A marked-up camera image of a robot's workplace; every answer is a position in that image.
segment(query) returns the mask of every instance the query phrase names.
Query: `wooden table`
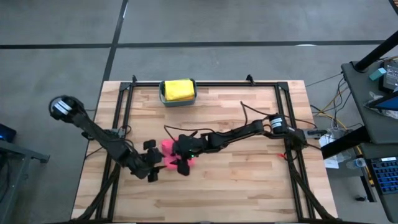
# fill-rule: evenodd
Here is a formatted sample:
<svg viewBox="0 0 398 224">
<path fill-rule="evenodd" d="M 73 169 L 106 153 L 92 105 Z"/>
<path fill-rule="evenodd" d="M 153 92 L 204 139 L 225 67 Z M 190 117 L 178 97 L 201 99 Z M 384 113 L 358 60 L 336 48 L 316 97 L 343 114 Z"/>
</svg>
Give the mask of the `wooden table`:
<svg viewBox="0 0 398 224">
<path fill-rule="evenodd" d="M 119 84 L 103 85 L 95 122 L 104 129 L 112 127 Z M 304 82 L 289 81 L 289 88 L 295 117 L 313 122 Z M 163 129 L 165 124 L 216 131 L 237 128 L 244 124 L 240 101 L 265 113 L 277 112 L 275 90 L 271 87 L 201 87 L 193 106 L 178 108 L 165 108 L 157 88 L 135 87 L 129 116 L 132 131 L 127 138 L 142 152 L 144 141 L 155 139 L 159 146 L 161 140 L 169 139 Z M 252 121 L 263 115 L 248 111 L 248 117 Z M 299 121 L 297 126 L 313 128 Z M 171 133 L 178 136 L 182 132 Z M 99 147 L 97 142 L 91 142 L 87 153 Z M 129 169 L 122 169 L 114 222 L 297 221 L 287 163 L 278 156 L 284 151 L 283 140 L 254 136 L 234 142 L 219 153 L 202 154 L 188 177 L 161 170 L 159 181 L 148 183 L 131 175 Z M 336 217 L 321 152 L 308 147 L 303 156 L 311 190 Z M 72 218 L 81 215 L 98 193 L 105 157 L 105 150 L 100 150 L 85 161 Z M 307 214 L 303 193 L 300 195 Z"/>
</svg>

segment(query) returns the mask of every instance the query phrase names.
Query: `pink object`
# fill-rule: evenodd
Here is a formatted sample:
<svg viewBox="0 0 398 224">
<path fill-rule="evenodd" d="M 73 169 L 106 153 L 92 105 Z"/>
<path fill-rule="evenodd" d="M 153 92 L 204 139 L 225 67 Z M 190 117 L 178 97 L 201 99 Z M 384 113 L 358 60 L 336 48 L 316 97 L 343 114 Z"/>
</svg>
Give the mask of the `pink object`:
<svg viewBox="0 0 398 224">
<path fill-rule="evenodd" d="M 166 169 L 168 170 L 176 170 L 177 165 L 171 164 L 173 161 L 176 161 L 177 159 L 181 159 L 180 156 L 171 156 L 173 153 L 173 143 L 174 141 L 172 139 L 167 139 L 162 141 L 162 153 L 165 156 L 164 158 L 164 164 L 166 165 Z M 195 165 L 195 158 L 192 158 L 188 160 L 188 166 L 194 166 Z"/>
</svg>

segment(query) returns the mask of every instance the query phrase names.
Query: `concrete floor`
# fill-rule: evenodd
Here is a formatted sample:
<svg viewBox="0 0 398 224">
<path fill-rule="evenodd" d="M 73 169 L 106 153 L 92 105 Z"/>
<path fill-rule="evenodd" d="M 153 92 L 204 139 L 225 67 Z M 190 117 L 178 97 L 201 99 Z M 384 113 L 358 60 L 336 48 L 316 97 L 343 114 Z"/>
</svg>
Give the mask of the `concrete floor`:
<svg viewBox="0 0 398 224">
<path fill-rule="evenodd" d="M 0 45 L 111 43 L 122 0 L 0 0 Z M 194 41 L 382 40 L 395 32 L 388 0 L 130 0 L 120 43 Z M 339 73 L 375 45 L 118 49 L 110 80 L 305 80 Z M 18 131 L 16 143 L 51 154 L 32 163 L 13 223 L 70 218 L 87 141 L 79 129 L 53 120 L 49 100 L 68 94 L 95 108 L 109 49 L 0 50 L 0 123 Z M 389 55 L 397 55 L 394 49 Z M 311 104 L 325 106 L 339 78 L 310 86 Z M 349 99 L 339 112 L 361 122 Z M 321 128 L 327 119 L 316 118 Z M 389 223 L 380 203 L 355 202 L 359 178 L 330 179 L 339 217 Z"/>
</svg>

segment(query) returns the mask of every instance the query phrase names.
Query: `keyboard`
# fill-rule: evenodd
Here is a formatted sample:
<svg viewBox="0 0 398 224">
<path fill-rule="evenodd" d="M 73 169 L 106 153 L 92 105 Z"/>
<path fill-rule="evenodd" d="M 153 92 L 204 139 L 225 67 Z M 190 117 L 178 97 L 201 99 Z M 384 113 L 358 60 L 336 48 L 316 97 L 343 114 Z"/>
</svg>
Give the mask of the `keyboard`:
<svg viewBox="0 0 398 224">
<path fill-rule="evenodd" d="M 371 159 L 371 164 L 380 192 L 384 195 L 398 193 L 398 157 Z"/>
</svg>

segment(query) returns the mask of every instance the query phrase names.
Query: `wooden tabletop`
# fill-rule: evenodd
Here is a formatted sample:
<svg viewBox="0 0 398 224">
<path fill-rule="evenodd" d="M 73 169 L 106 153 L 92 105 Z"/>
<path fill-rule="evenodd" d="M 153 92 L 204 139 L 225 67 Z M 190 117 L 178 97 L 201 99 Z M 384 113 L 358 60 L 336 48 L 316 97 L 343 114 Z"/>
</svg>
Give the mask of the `wooden tabletop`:
<svg viewBox="0 0 398 224">
<path fill-rule="evenodd" d="M 288 83 L 295 117 L 313 122 L 304 82 Z M 112 127 L 119 84 L 105 82 L 103 85 L 95 122 L 104 129 Z M 135 87 L 129 116 L 132 131 L 127 138 L 142 152 L 144 141 L 155 139 L 160 148 L 161 140 L 169 139 L 163 129 L 165 124 L 187 129 L 228 131 L 244 124 L 240 101 L 265 113 L 277 112 L 272 87 L 199 87 L 193 106 L 177 108 L 164 107 L 159 101 L 157 88 Z M 263 117 L 248 111 L 249 121 Z M 297 126 L 313 128 L 299 121 Z M 174 136 L 182 133 L 170 132 Z M 87 153 L 99 147 L 93 141 Z M 114 222 L 297 221 L 287 163 L 278 156 L 284 151 L 283 140 L 254 136 L 234 142 L 219 153 L 200 155 L 188 177 L 176 171 L 161 170 L 159 180 L 148 183 L 131 175 L 129 169 L 122 169 Z M 81 215 L 98 193 L 105 157 L 105 150 L 100 150 L 85 161 L 72 218 Z M 308 147 L 303 150 L 303 157 L 312 192 L 336 217 L 321 152 Z M 301 198 L 307 214 L 302 192 Z M 109 197 L 106 198 L 104 215 L 108 211 L 108 201 Z"/>
</svg>

